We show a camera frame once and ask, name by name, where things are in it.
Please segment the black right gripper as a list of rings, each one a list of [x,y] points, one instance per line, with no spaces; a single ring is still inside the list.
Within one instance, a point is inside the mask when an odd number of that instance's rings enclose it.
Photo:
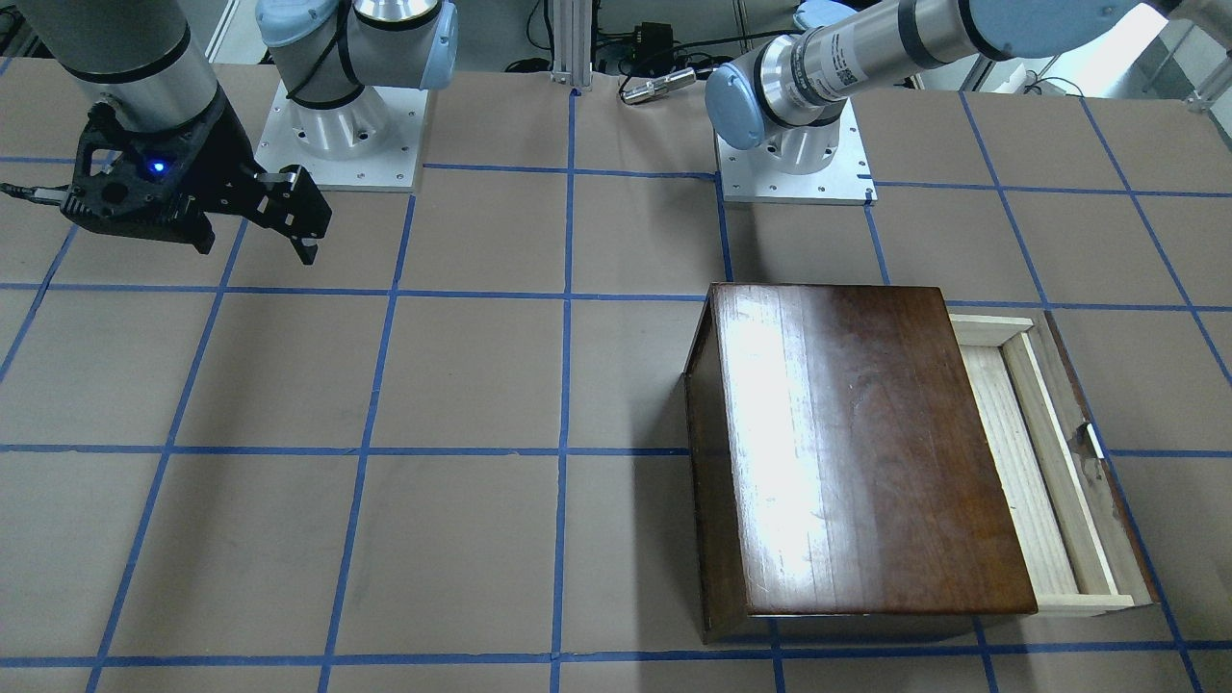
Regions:
[[[307,166],[282,166],[276,175],[259,166],[223,91],[184,126],[182,141],[186,236],[213,234],[207,212],[241,216],[287,237],[296,258],[314,264],[333,210]]]

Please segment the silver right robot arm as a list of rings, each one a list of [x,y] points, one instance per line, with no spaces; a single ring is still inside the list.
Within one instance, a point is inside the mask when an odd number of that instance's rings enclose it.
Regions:
[[[4,184],[95,234],[211,252],[209,215],[251,219],[312,265],[333,211],[308,166],[261,166],[188,18],[172,1],[21,1],[18,12],[90,101],[73,180]],[[315,158],[375,150],[379,89],[441,90],[456,64],[450,1],[260,1],[262,43],[292,131]]]

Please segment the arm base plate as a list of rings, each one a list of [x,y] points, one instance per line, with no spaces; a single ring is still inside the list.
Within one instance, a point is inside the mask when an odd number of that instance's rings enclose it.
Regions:
[[[434,92],[365,88],[334,110],[303,107],[278,84],[255,159],[275,171],[299,164],[322,192],[413,194]]]
[[[878,200],[853,102],[832,125],[781,131],[748,150],[716,137],[715,148],[728,202],[866,205]]]

